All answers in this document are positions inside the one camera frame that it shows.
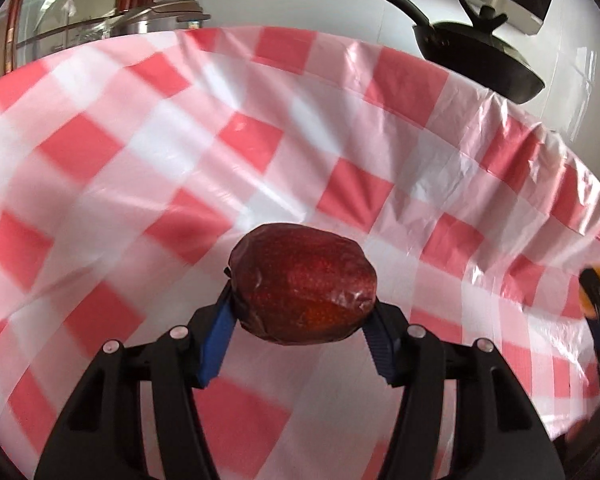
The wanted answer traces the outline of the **dark red wrinkled apple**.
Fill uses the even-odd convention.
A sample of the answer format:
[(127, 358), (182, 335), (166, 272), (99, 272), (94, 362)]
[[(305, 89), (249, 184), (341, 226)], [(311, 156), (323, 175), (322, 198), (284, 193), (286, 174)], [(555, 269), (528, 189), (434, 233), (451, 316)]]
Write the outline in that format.
[(274, 344), (346, 339), (376, 302), (377, 274), (362, 247), (302, 224), (258, 226), (235, 245), (227, 267), (234, 315)]

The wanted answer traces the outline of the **red white checkered tablecloth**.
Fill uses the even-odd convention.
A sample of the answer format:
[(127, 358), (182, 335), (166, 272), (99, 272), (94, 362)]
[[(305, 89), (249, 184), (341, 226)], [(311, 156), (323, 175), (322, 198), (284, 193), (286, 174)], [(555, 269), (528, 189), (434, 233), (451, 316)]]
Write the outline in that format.
[(596, 408), (600, 181), (558, 133), (362, 41), (153, 32), (0, 78), (0, 445), (23, 474), (102, 344), (186, 322), (268, 222), (356, 240), (409, 320), (491, 339), (551, 436)]

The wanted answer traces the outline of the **black frying pan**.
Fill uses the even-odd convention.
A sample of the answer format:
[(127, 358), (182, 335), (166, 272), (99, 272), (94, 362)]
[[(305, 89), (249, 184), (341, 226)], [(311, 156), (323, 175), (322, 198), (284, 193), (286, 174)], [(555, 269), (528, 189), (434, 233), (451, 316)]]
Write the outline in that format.
[(385, 0), (413, 22), (420, 53), (426, 60), (481, 84), (516, 104), (534, 99), (544, 88), (543, 79), (524, 56), (493, 35), (508, 21), (486, 4), (475, 11), (466, 0), (458, 0), (469, 24), (429, 21), (411, 0)]

